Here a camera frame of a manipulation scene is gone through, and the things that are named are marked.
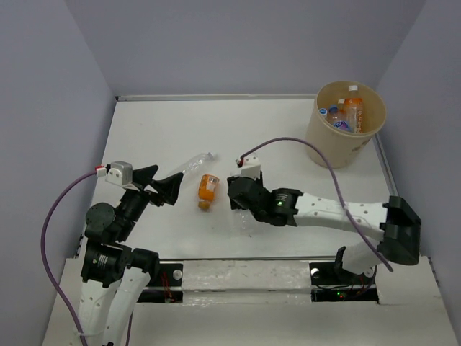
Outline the green label water bottle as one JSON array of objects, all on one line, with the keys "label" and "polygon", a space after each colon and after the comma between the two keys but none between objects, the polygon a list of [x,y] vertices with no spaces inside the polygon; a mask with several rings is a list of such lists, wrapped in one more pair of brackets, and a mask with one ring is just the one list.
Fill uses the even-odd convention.
[{"label": "green label water bottle", "polygon": [[240,235],[252,237],[258,223],[248,210],[233,210],[233,227]]}]

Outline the clear bottle white cap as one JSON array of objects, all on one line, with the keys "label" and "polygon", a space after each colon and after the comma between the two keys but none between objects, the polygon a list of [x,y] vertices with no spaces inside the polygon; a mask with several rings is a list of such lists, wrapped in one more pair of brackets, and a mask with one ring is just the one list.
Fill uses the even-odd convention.
[{"label": "clear bottle white cap", "polygon": [[320,115],[323,117],[323,119],[327,122],[331,122],[334,118],[334,114],[330,109],[327,108],[321,108],[319,109]]}]

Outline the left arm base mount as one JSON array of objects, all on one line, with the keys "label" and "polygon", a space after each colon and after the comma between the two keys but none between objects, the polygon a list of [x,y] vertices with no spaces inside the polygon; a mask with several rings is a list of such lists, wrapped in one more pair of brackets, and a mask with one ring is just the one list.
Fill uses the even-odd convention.
[{"label": "left arm base mount", "polygon": [[138,303],[181,303],[183,267],[182,262],[160,262],[158,275],[143,289]]}]

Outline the orange tea bottle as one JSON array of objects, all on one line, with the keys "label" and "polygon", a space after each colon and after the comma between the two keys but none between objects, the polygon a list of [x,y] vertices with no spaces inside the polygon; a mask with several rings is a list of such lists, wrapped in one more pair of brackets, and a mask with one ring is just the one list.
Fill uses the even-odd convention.
[{"label": "orange tea bottle", "polygon": [[353,133],[363,133],[363,101],[357,85],[348,86],[348,95],[344,101],[344,112]]},{"label": "orange tea bottle", "polygon": [[343,117],[345,116],[345,111],[344,111],[344,103],[345,103],[345,100],[344,99],[339,99],[338,100],[338,104],[337,104],[337,115],[339,117]]}]

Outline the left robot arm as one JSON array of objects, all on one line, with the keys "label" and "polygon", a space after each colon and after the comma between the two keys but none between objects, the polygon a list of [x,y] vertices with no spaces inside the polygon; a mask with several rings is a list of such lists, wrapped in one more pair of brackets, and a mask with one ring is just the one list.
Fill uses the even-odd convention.
[{"label": "left robot arm", "polygon": [[161,180],[158,166],[133,169],[124,161],[97,166],[95,175],[124,189],[116,205],[97,203],[86,213],[86,250],[81,271],[79,335],[87,345],[120,345],[135,304],[148,285],[159,282],[166,302],[175,297],[159,255],[124,243],[147,205],[174,205],[183,173]]}]

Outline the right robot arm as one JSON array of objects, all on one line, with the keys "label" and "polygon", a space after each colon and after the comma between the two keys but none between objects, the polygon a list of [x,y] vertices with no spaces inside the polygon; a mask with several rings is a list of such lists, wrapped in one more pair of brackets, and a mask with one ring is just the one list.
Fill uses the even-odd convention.
[{"label": "right robot arm", "polygon": [[247,210],[260,223],[358,234],[360,243],[340,247],[331,266],[341,283],[380,264],[419,263],[421,219],[400,196],[391,195],[385,203],[342,203],[289,188],[269,191],[251,177],[233,176],[227,182],[231,208]]}]

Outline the blue cap water bottle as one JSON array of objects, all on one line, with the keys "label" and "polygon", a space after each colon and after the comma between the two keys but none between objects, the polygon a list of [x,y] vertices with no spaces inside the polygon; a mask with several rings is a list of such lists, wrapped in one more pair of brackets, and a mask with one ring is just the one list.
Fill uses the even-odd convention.
[{"label": "blue cap water bottle", "polygon": [[329,109],[333,112],[334,114],[334,118],[333,120],[330,122],[330,124],[335,127],[336,129],[339,129],[339,130],[344,130],[346,132],[352,132],[352,127],[350,126],[349,124],[349,121],[348,121],[348,118],[346,116],[346,113],[345,113],[345,116],[343,117],[339,117],[337,115],[337,106],[336,105],[332,105],[329,107]]}]

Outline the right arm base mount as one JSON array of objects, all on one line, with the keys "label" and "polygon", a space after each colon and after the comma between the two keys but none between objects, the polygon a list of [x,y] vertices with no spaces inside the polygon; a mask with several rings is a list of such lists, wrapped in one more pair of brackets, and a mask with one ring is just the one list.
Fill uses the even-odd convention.
[{"label": "right arm base mount", "polygon": [[375,283],[377,267],[370,274],[357,275],[335,267],[332,262],[314,262],[310,265],[311,301],[323,302],[378,302]]}]

